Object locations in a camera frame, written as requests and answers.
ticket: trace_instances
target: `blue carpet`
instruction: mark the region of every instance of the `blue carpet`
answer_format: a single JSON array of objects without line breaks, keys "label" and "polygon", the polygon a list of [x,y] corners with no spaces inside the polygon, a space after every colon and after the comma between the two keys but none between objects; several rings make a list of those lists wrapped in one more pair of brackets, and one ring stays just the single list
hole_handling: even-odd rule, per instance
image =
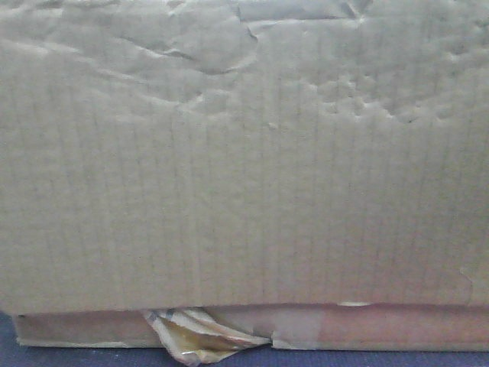
[{"label": "blue carpet", "polygon": [[[0,367],[181,367],[163,349],[64,349],[19,346],[0,313]],[[489,367],[489,352],[331,352],[261,347],[212,367]]]}]

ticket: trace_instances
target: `corrugated cardboard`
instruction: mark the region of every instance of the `corrugated cardboard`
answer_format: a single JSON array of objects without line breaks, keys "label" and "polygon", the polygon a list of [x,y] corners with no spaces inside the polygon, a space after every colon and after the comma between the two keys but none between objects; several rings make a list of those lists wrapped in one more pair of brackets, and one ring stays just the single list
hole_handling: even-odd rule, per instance
[{"label": "corrugated cardboard", "polygon": [[[482,307],[371,305],[207,307],[221,324],[268,338],[279,349],[488,350]],[[135,311],[15,317],[29,346],[161,347]]]},{"label": "corrugated cardboard", "polygon": [[488,4],[3,1],[2,308],[487,305]]}]

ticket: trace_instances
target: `torn cardboard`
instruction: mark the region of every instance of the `torn cardboard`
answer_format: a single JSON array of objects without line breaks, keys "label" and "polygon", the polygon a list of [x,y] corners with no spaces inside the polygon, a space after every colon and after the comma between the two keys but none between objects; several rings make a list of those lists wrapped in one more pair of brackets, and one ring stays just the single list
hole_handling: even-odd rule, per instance
[{"label": "torn cardboard", "polygon": [[487,306],[486,2],[0,14],[3,310]]}]

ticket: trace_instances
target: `dark blue fabric surface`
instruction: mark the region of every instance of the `dark blue fabric surface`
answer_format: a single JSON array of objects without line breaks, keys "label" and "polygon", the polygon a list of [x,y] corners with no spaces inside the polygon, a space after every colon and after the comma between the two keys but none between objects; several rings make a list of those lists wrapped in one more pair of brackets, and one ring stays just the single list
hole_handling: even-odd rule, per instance
[{"label": "dark blue fabric surface", "polygon": [[[163,349],[64,349],[19,346],[0,313],[0,367],[181,367]],[[212,367],[489,367],[489,352],[330,352],[261,347]]]}]

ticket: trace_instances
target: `torn packing tape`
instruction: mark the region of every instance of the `torn packing tape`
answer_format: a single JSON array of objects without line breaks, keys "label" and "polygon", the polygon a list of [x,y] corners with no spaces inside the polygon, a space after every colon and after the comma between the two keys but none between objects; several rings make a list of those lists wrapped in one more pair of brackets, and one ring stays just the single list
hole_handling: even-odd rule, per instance
[{"label": "torn packing tape", "polygon": [[221,325],[199,308],[146,310],[143,315],[172,357],[189,367],[270,343],[268,338]]}]

